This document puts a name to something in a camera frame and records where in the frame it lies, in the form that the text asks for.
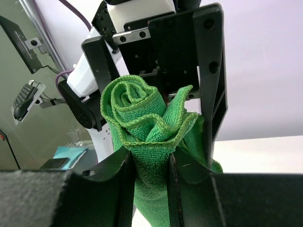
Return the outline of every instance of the black keyboard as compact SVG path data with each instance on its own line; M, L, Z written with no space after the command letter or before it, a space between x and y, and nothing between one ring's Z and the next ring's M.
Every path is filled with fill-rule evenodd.
M16 120L20 120L26 115L27 109L32 103L37 90L36 87L29 84L23 86L13 104L14 118Z

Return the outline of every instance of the blue cloth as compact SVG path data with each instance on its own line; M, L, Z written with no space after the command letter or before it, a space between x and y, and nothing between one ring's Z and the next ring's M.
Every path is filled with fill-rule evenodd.
M58 147L53 158L68 157L70 160L61 168L61 170L67 170L72 168L78 162L86 150L87 148Z

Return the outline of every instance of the green towel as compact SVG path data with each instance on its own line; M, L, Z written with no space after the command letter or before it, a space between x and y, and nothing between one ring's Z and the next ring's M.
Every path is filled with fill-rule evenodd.
M101 113L109 124L114 150L125 146L134 157L134 204L153 227L170 226L165 176L176 146L206 165L201 144L203 117L184 108L191 89L181 88L166 106L156 87L139 76L122 76L101 96ZM215 161L212 170L222 172Z

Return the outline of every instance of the computer mouse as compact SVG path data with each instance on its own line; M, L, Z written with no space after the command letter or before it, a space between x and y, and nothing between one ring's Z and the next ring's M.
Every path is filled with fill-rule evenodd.
M27 109L32 103L33 99L24 100L19 106L14 109L14 118L16 120L22 119L27 114Z

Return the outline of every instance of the black phone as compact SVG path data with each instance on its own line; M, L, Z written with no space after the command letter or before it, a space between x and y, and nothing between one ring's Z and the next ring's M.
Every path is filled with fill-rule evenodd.
M61 169L69 160L68 157L49 159L40 169Z

